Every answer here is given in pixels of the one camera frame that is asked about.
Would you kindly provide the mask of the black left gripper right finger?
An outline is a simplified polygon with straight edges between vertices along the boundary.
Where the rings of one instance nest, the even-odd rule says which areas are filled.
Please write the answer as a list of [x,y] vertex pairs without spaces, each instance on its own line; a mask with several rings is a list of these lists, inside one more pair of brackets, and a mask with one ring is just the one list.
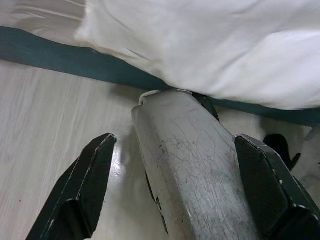
[[234,138],[250,212],[264,240],[318,240],[320,210],[272,147],[245,134]]

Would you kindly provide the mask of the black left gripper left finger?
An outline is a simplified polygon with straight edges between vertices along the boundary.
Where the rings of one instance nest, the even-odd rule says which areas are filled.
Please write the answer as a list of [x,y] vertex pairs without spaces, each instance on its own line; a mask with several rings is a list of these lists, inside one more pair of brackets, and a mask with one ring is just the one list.
[[55,183],[28,240],[86,240],[100,219],[112,165],[115,135],[94,138]]

